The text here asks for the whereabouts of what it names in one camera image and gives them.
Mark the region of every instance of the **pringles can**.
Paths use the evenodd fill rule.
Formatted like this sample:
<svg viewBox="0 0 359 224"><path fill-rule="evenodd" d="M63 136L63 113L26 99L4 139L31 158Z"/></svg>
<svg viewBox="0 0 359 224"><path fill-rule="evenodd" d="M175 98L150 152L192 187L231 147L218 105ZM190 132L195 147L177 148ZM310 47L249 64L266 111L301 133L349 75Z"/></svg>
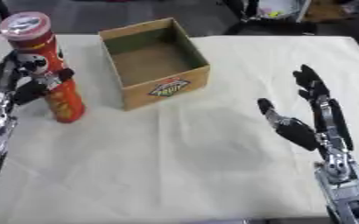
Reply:
<svg viewBox="0 0 359 224"><path fill-rule="evenodd" d="M58 82L57 72L67 68L64 55L51 31L50 18L40 12L21 12L6 18L0 32L17 52L18 60L40 83L45 83L45 96L57 121L78 120L85 106L77 93L74 79Z"/></svg>

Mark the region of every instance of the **white table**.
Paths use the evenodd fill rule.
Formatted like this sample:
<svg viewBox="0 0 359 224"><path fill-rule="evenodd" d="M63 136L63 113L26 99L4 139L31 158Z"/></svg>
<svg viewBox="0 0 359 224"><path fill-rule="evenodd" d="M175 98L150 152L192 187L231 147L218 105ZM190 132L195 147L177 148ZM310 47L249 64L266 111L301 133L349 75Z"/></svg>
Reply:
<svg viewBox="0 0 359 224"><path fill-rule="evenodd" d="M339 37L208 37L205 89L123 112L94 35L59 36L88 106L60 124L20 108L0 176L0 224L141 223L325 215L310 153L276 135L257 98L312 123L292 71L313 67L343 109L359 162L359 46ZM10 50L0 37L0 59Z"/></svg>

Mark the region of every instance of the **open cardboard box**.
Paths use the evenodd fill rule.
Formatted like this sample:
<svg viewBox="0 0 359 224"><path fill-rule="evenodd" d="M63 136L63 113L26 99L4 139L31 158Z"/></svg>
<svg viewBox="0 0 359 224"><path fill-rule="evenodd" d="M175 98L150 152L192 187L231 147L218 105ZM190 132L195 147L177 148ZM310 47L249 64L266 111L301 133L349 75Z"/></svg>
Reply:
<svg viewBox="0 0 359 224"><path fill-rule="evenodd" d="M173 18L99 32L126 110L207 84L209 64Z"/></svg>

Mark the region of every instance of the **robotic hand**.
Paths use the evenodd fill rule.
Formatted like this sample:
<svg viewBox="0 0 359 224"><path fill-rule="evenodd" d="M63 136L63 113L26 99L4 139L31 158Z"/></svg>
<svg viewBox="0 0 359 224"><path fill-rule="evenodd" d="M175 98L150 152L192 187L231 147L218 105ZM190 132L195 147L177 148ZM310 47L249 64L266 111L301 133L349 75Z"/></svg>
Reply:
<svg viewBox="0 0 359 224"><path fill-rule="evenodd" d="M67 68L58 72L54 78L56 85L67 81L74 72ZM32 76L17 60L15 52L9 53L0 63L0 170L7 155L7 143L17 126L17 118L12 115L15 105L24 105L46 95L53 87L52 79L43 81L31 79L21 87L18 82L23 77Z"/></svg>
<svg viewBox="0 0 359 224"><path fill-rule="evenodd" d="M272 128L283 138L308 151L319 150L323 159L315 163L315 177L327 200L327 211L335 223L359 223L359 165L350 152L354 149L341 107L309 66L294 72L299 95L313 110L315 130L297 118L279 115L267 99L258 106Z"/></svg>

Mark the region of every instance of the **gray floor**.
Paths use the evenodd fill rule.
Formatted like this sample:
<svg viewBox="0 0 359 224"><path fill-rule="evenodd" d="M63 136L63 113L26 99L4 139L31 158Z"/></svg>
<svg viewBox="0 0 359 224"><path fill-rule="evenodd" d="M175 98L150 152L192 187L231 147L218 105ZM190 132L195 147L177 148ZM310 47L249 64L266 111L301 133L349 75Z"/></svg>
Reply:
<svg viewBox="0 0 359 224"><path fill-rule="evenodd" d="M4 0L11 12L42 11L57 33L97 33L101 30L176 18L191 36L221 34L236 18L215 0L132 0L127 3L72 0Z"/></svg>

